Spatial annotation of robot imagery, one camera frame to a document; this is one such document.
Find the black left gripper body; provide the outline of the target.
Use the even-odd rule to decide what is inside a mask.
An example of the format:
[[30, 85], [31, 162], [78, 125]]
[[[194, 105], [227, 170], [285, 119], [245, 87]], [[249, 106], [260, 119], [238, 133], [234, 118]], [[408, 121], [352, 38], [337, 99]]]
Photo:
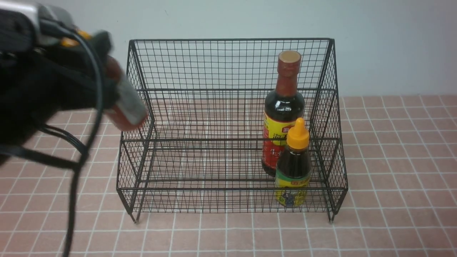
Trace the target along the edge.
[[[62, 39], [75, 39], [88, 55], [96, 82], [96, 121], [83, 144], [70, 133], [47, 125], [62, 108], [64, 66], [58, 48]], [[104, 111], [102, 64], [78, 34], [70, 13], [60, 7], [1, 7], [1, 164], [11, 157], [49, 166], [81, 166]], [[71, 161], [25, 147], [38, 131], [65, 139], [80, 151]]]

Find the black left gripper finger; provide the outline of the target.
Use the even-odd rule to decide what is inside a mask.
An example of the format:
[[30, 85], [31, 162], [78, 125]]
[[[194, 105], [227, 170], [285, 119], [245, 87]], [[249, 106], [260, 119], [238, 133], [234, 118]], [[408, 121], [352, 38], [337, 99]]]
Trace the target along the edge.
[[98, 31], [87, 41], [93, 47], [101, 63], [106, 63], [112, 48], [110, 33], [108, 31]]

